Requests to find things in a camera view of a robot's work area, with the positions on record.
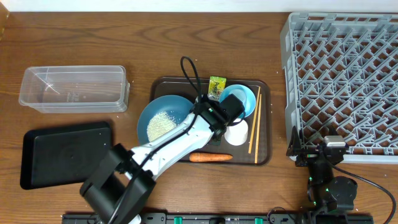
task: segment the white rice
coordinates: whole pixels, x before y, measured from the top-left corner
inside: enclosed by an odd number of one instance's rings
[[[147,127],[147,135],[149,141],[153,141],[165,133],[169,132],[171,129],[175,128],[177,125],[174,122],[174,118],[169,116],[167,112],[163,111],[157,113],[150,121]]]

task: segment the lattice pattern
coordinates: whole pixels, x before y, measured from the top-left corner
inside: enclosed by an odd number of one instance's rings
[[[332,125],[350,154],[398,155],[397,29],[312,28],[293,31],[303,145]]]

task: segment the light blue cup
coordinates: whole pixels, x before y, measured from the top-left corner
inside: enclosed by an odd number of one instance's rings
[[[242,90],[246,95],[246,103],[244,106],[245,118],[250,116],[253,113],[254,109],[256,108],[256,96],[254,96],[253,91],[250,88],[244,85],[230,85],[224,89],[224,91],[220,95],[220,102],[225,100],[225,98],[231,94],[232,90]]]
[[[149,121],[158,113],[167,112],[169,116],[174,117],[175,124],[179,125],[188,116],[193,103],[182,96],[166,95],[156,98],[150,102],[141,113],[138,119],[137,135],[140,145],[149,142],[147,127]]]

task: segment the green packet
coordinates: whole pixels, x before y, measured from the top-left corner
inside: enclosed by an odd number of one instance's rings
[[[208,97],[211,100],[219,100],[221,93],[224,91],[226,78],[210,77]]]

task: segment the white background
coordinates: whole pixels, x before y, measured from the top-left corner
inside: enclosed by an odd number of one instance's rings
[[[11,11],[398,12],[398,0],[0,0]]]

